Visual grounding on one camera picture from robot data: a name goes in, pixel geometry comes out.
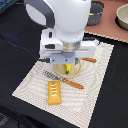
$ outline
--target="orange stick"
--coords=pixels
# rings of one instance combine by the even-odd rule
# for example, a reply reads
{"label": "orange stick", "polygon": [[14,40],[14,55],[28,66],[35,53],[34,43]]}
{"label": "orange stick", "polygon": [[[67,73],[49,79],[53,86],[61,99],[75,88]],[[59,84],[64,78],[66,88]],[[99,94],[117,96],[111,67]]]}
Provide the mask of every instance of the orange stick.
{"label": "orange stick", "polygon": [[86,61],[90,61],[90,62],[93,62],[93,63],[96,63],[96,59],[93,59],[93,58],[83,58],[82,60],[86,60]]}

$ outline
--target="cable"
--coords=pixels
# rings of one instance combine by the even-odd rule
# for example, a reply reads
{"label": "cable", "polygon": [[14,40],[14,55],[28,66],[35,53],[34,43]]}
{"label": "cable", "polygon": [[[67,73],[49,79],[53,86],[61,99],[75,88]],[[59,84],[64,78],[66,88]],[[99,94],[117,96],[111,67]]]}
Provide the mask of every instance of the cable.
{"label": "cable", "polygon": [[21,47],[19,47],[19,46],[14,45],[14,44],[11,44],[11,43],[10,43],[9,41],[7,41],[1,34],[0,34],[0,37],[1,37],[6,43],[8,43],[9,45],[11,45],[11,46],[13,46],[13,47],[15,47],[15,48],[18,48],[18,49],[21,49],[21,50],[26,51],[27,53],[29,53],[29,54],[30,54],[34,59],[36,59],[37,61],[50,63],[50,58],[38,59],[38,58],[36,58],[34,55],[32,55],[32,53],[29,52],[27,49],[21,48]]}
{"label": "cable", "polygon": [[1,37],[6,43],[8,43],[9,45],[12,45],[13,47],[16,47],[16,48],[18,48],[18,49],[21,49],[21,50],[24,50],[24,51],[28,52],[33,58],[35,58],[36,60],[38,60],[38,58],[36,58],[35,56],[33,56],[27,49],[21,48],[21,47],[19,47],[19,46],[14,45],[14,44],[11,44],[11,43],[10,43],[9,41],[7,41],[1,34],[0,34],[0,37]]}
{"label": "cable", "polygon": [[12,4],[12,3],[7,3],[7,2],[0,2],[2,4]]}

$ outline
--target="bowl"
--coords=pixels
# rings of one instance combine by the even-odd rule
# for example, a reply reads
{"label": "bowl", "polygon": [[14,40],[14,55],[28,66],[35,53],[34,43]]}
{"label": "bowl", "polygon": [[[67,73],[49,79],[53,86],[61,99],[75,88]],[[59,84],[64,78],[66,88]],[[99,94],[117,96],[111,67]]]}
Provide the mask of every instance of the bowl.
{"label": "bowl", "polygon": [[128,4],[117,9],[118,22],[122,28],[128,30]]}

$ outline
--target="striped cloth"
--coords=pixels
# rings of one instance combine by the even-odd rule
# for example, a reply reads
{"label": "striped cloth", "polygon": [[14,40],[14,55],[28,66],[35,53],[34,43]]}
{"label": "striped cloth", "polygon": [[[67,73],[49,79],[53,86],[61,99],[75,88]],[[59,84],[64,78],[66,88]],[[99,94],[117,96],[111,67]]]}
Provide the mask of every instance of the striped cloth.
{"label": "striped cloth", "polygon": [[43,70],[57,74],[54,66],[47,63],[36,62],[12,95],[80,128],[88,128],[113,47],[100,43],[93,57],[96,63],[82,60],[81,74],[71,81],[82,84],[83,90],[60,84],[61,105],[48,105],[48,81],[52,80],[43,76]]}

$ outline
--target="yellow block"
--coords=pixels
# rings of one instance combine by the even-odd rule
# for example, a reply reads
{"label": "yellow block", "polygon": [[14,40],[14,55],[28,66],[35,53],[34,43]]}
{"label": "yellow block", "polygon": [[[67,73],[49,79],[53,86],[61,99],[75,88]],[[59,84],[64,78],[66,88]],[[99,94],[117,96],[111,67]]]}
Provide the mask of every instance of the yellow block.
{"label": "yellow block", "polygon": [[48,105],[61,104],[60,81],[48,82]]}

